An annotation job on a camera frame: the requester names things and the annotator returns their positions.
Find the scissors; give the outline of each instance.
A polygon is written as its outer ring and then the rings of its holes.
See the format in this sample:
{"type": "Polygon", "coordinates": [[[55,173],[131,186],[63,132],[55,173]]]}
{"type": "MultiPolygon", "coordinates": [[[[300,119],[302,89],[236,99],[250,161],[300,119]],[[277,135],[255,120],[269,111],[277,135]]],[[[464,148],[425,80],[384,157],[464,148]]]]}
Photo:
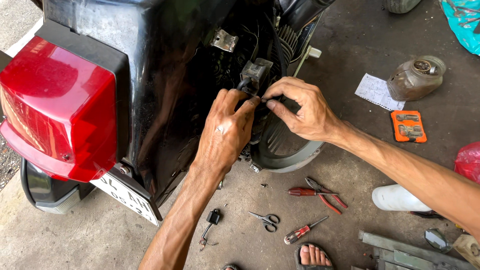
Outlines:
{"type": "Polygon", "coordinates": [[[276,225],[280,222],[280,219],[276,215],[266,215],[265,217],[262,217],[252,212],[249,213],[256,218],[263,220],[263,225],[267,232],[274,233],[276,231],[276,225]]]}

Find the hand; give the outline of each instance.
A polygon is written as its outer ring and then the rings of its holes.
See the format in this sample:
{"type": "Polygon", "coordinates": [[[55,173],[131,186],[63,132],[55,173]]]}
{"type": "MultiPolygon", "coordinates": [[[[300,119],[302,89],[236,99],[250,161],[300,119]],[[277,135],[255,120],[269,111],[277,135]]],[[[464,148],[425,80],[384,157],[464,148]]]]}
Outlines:
{"type": "Polygon", "coordinates": [[[226,174],[230,171],[240,152],[250,141],[253,112],[260,103],[260,98],[255,96],[246,100],[235,111],[238,101],[247,97],[245,92],[236,89],[220,90],[207,116],[192,166],[214,173],[226,174]]]}
{"type": "Polygon", "coordinates": [[[282,119],[291,132],[311,141],[334,142],[345,124],[332,112],[320,89],[295,77],[284,77],[272,84],[262,100],[282,119]],[[281,102],[271,99],[285,95],[296,101],[301,109],[292,113],[281,102]]]}

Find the orange case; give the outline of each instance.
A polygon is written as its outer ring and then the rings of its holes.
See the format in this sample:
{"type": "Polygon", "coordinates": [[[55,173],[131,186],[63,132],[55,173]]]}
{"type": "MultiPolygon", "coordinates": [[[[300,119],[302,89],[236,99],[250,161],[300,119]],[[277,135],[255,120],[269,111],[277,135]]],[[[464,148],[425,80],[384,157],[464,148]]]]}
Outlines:
{"type": "Polygon", "coordinates": [[[392,121],[395,141],[415,143],[427,141],[418,111],[393,110],[390,111],[390,120],[392,121]]]}

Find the pliers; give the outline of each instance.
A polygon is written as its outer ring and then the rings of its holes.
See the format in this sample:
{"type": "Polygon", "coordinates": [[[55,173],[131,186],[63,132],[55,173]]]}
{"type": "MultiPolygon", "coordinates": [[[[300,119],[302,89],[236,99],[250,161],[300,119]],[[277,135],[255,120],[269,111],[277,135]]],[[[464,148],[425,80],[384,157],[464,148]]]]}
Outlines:
{"type": "MultiPolygon", "coordinates": [[[[313,188],[317,193],[332,193],[330,190],[324,188],[321,184],[318,184],[315,182],[315,180],[311,179],[310,177],[305,177],[305,180],[307,181],[307,184],[313,188]]],[[[329,208],[331,208],[333,211],[335,211],[337,214],[341,215],[342,212],[340,212],[338,209],[336,209],[333,205],[331,205],[322,194],[318,194],[318,197],[322,199],[322,201],[327,205],[329,208]]],[[[332,197],[341,205],[343,208],[348,208],[348,206],[342,202],[342,200],[337,196],[337,195],[332,195],[332,197]]]]}

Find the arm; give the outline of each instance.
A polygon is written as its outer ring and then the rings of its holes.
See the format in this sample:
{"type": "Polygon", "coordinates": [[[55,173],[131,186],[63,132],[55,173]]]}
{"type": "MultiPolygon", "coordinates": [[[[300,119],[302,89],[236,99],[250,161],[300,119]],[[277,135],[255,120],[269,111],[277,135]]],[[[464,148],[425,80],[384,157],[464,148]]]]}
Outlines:
{"type": "Polygon", "coordinates": [[[299,136],[341,147],[375,166],[424,204],[480,240],[480,185],[445,167],[374,138],[338,119],[318,87],[283,78],[262,97],[299,136]],[[284,94],[302,108],[293,114],[271,99],[284,94]]]}
{"type": "Polygon", "coordinates": [[[198,220],[216,187],[230,171],[252,132],[253,112],[260,98],[245,101],[245,92],[220,90],[200,138],[185,183],[148,247],[139,269],[182,269],[198,220]]]}

